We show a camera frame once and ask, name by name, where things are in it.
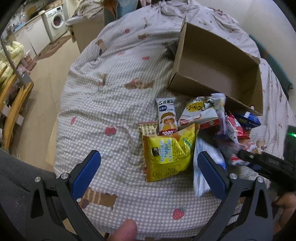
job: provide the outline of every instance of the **green light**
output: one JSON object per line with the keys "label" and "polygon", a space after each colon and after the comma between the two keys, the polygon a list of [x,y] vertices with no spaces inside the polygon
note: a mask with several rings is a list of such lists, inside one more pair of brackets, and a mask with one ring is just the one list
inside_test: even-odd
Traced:
{"label": "green light", "polygon": [[288,133],[288,135],[293,136],[294,138],[296,138],[296,134],[292,133]]}

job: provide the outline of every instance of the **bed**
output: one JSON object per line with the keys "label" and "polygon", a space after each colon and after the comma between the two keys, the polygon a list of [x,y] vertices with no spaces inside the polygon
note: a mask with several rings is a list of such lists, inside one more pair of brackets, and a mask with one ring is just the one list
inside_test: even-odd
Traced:
{"label": "bed", "polygon": [[[175,96],[177,117],[189,99],[166,88],[173,61],[165,56],[165,45],[179,38],[185,16],[260,57],[255,42],[229,15],[195,1],[168,1],[108,24],[70,68],[61,96],[54,169],[59,176],[92,149],[101,153],[101,166],[78,200],[98,230],[112,233],[131,218],[140,240],[194,236],[220,203],[211,193],[194,196],[190,172],[147,183],[142,171],[137,124],[157,120],[156,97]],[[282,158],[286,128],[296,124],[295,118],[272,69],[260,60],[264,110],[262,125],[250,138],[259,149]],[[245,179],[257,176],[247,167],[234,171]],[[174,220],[172,214],[180,207],[185,215]]]}

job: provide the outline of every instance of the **blue gripper pad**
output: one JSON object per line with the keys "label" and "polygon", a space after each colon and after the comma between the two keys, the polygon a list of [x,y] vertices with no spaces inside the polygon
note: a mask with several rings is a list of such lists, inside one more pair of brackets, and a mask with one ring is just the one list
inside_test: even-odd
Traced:
{"label": "blue gripper pad", "polygon": [[219,164],[216,164],[207,152],[201,152],[197,156],[197,165],[209,184],[215,198],[224,201],[227,196],[227,187],[217,172],[216,167],[218,167]]}
{"label": "blue gripper pad", "polygon": [[96,150],[92,150],[84,161],[77,164],[70,173],[70,175],[73,175],[74,177],[77,175],[72,184],[71,195],[74,200],[83,197],[100,165],[101,154]]}

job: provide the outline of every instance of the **yellow clothing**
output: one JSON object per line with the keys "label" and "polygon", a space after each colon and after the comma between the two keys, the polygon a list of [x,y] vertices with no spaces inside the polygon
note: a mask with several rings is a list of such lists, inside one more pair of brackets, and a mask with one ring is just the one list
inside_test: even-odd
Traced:
{"label": "yellow clothing", "polygon": [[[13,41],[11,46],[6,45],[6,49],[13,61],[15,67],[20,63],[23,55],[24,55],[24,45]],[[4,71],[3,75],[0,77],[0,83],[2,83],[1,91],[4,89],[7,81],[13,74],[13,69],[10,67],[8,59],[5,56],[4,50],[0,50],[0,70],[7,66],[7,69]]]}

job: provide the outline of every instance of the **screw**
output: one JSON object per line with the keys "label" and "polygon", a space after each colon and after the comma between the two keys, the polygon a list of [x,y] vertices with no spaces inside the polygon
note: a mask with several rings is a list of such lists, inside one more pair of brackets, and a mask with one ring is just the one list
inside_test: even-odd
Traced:
{"label": "screw", "polygon": [[263,182],[264,182],[264,180],[263,180],[262,177],[258,177],[258,178],[257,178],[257,181],[260,182],[260,183],[263,183]]}
{"label": "screw", "polygon": [[40,180],[41,180],[41,177],[35,177],[35,180],[34,180],[34,181],[35,181],[36,183],[38,183],[38,182],[40,182]]}
{"label": "screw", "polygon": [[68,177],[69,177],[69,174],[66,172],[61,175],[62,179],[67,179]]}
{"label": "screw", "polygon": [[230,177],[231,179],[233,179],[233,180],[236,180],[236,179],[237,179],[237,175],[236,175],[235,173],[231,173],[231,174],[229,175],[229,177]]}

